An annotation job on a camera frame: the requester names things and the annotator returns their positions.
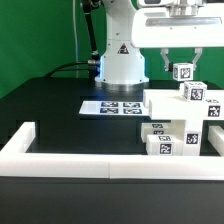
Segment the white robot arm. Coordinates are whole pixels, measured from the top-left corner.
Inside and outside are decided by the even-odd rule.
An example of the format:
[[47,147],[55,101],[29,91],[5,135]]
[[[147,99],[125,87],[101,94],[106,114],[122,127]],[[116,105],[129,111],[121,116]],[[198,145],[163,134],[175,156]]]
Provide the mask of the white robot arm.
[[193,48],[195,66],[205,47],[224,47],[224,3],[206,0],[102,0],[106,51],[95,83],[112,90],[149,82],[142,48],[159,48],[166,65],[171,48]]

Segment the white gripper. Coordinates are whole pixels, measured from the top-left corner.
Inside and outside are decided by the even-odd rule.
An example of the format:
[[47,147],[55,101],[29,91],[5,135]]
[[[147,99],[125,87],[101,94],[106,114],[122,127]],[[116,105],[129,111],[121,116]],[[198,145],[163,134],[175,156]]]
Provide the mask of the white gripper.
[[138,48],[162,48],[164,70],[173,71],[168,48],[195,48],[193,70],[201,47],[224,46],[224,3],[206,0],[137,0],[131,43]]

